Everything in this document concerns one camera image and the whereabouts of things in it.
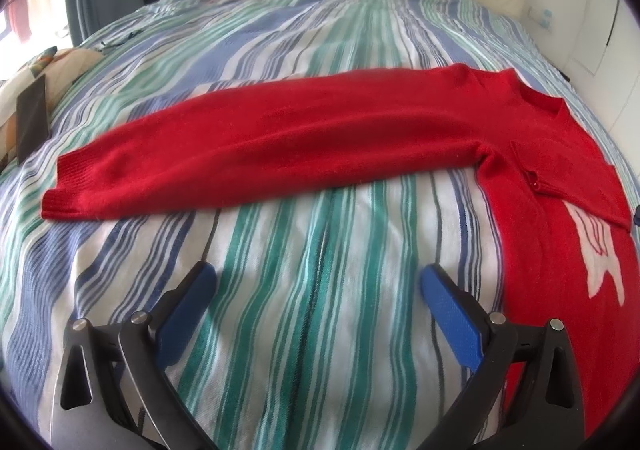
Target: silver bolt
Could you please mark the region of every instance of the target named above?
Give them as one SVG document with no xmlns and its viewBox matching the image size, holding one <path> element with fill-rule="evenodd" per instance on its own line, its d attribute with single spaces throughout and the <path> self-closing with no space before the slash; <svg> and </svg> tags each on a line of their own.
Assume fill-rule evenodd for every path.
<svg viewBox="0 0 640 450">
<path fill-rule="evenodd" d="M 502 313 L 498 313 L 498 311 L 494 311 L 489 314 L 489 320 L 492 324 L 502 325 L 507 321 L 507 318 Z"/>
<path fill-rule="evenodd" d="M 562 331 L 562 329 L 564 329 L 564 324 L 562 323 L 562 321 L 558 320 L 557 318 L 553 318 L 549 320 L 549 325 L 551 325 L 551 328 L 554 331 Z"/>
<path fill-rule="evenodd" d="M 135 325 L 143 324 L 148 318 L 148 314 L 144 311 L 136 311 L 131 315 L 131 323 Z"/>
<path fill-rule="evenodd" d="M 87 326 L 88 323 L 89 322 L 87 322 L 84 318 L 80 318 L 80 319 L 78 319 L 78 320 L 76 320 L 74 322 L 74 324 L 71 326 L 71 328 L 74 331 L 82 331 L 82 329 L 84 329 Z"/>
</svg>

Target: blue gripper pad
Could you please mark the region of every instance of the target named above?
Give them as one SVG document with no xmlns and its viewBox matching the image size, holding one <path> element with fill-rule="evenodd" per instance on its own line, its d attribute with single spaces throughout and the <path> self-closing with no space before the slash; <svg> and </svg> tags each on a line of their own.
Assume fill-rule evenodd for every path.
<svg viewBox="0 0 640 450">
<path fill-rule="evenodd" d="M 191 287 L 166 319 L 156 337 L 156 365 L 159 369 L 175 365 L 216 292 L 216 270 L 204 264 Z"/>
<path fill-rule="evenodd" d="M 458 363 L 476 372 L 482 361 L 482 337 L 431 265 L 420 273 L 420 291 Z"/>
</svg>

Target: phone screen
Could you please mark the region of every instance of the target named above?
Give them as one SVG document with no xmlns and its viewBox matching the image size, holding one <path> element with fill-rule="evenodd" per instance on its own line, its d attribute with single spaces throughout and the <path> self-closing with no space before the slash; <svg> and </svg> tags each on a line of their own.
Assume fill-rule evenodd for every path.
<svg viewBox="0 0 640 450">
<path fill-rule="evenodd" d="M 36 78 L 18 96 L 15 109 L 15 133 L 18 165 L 49 138 L 44 75 Z"/>
</svg>

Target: bed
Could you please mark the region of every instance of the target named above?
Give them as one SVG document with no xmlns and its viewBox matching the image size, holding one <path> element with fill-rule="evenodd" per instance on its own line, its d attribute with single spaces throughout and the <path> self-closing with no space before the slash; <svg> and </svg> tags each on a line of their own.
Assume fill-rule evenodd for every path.
<svg viewBox="0 0 640 450">
<path fill-rule="evenodd" d="M 68 321 L 119 322 L 151 307 L 200 259 L 214 221 L 207 261 L 220 286 L 166 372 L 220 448 L 415 448 L 468 370 L 413 275 L 437 261 L 485 310 L 501 308 L 500 236 L 473 167 L 234 209 L 43 221 L 57 157 L 114 126 L 257 81 L 514 67 L 566 100 L 630 207 L 640 203 L 625 159 L 523 27 L 474 0 L 161 0 L 82 47 L 106 57 L 57 107 L 51 139 L 0 176 L 2 383 L 44 439 Z M 481 437 L 499 412 L 498 402 Z"/>
</svg>

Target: folded clothes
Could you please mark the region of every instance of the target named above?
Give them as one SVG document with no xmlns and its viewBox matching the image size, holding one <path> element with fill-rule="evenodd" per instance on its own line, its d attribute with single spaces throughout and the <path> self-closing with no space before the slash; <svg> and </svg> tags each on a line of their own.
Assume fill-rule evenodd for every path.
<svg viewBox="0 0 640 450">
<path fill-rule="evenodd" d="M 230 207 L 469 165 L 500 231 L 505 311 L 521 323 L 565 322 L 591 430 L 638 364 L 631 214 L 615 170 L 564 101 L 514 70 L 362 70 L 206 94 L 60 157 L 42 216 Z M 575 300 L 560 299 L 567 292 Z M 595 347 L 597 322 L 615 334 Z"/>
</svg>

